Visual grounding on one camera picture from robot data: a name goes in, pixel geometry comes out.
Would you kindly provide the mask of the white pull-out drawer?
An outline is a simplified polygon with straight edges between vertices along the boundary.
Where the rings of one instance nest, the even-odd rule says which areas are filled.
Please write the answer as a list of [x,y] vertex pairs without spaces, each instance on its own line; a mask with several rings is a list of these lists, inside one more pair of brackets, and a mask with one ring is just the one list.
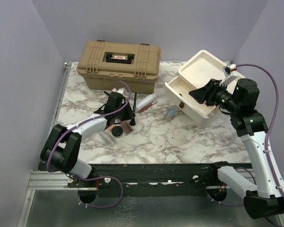
[[209,120],[219,115],[216,106],[206,106],[196,102],[188,92],[195,90],[195,87],[186,83],[180,76],[175,77],[170,82],[165,82],[165,94],[181,111],[194,121]]

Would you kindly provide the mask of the black fluffy powder brush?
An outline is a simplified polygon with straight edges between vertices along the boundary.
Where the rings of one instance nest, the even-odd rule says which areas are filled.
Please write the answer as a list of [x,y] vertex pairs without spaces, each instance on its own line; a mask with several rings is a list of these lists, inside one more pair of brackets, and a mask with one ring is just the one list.
[[134,101],[133,101],[133,117],[131,118],[129,125],[130,126],[135,126],[135,112],[136,112],[136,102],[137,102],[137,93],[134,94]]

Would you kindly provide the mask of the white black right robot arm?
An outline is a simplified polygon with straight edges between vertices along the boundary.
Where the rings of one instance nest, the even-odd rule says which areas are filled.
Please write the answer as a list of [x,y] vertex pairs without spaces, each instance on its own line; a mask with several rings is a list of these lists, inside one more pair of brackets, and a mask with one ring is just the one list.
[[256,183],[252,183],[230,164],[217,162],[208,173],[209,182],[214,185],[223,182],[231,187],[253,219],[283,214],[284,181],[266,140],[265,118],[255,109],[259,96],[257,83],[239,79],[233,93],[229,93],[226,85],[211,79],[204,87],[189,91],[189,95],[200,104],[222,107],[230,113],[231,124],[248,152],[256,177]]

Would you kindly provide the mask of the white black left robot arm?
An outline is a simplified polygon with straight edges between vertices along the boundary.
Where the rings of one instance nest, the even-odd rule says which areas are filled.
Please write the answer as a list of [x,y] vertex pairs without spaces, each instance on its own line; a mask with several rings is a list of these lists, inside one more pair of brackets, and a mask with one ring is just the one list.
[[78,159],[80,145],[88,137],[115,124],[115,121],[127,121],[135,117],[124,93],[124,88],[114,89],[108,94],[107,102],[90,118],[67,127],[57,124],[52,128],[40,154],[47,171],[76,175],[86,187],[94,183],[92,167]]

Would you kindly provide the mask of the white drawer organizer box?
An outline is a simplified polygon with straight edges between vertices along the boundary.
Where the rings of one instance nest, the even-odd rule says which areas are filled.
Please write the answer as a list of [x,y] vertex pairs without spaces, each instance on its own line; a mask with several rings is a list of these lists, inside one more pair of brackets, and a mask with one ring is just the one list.
[[[212,55],[206,50],[200,50],[188,60],[179,70],[180,77],[196,89],[205,86],[211,79],[223,80],[225,75],[223,67],[226,63]],[[199,123],[201,127],[207,127],[217,117],[203,120]]]

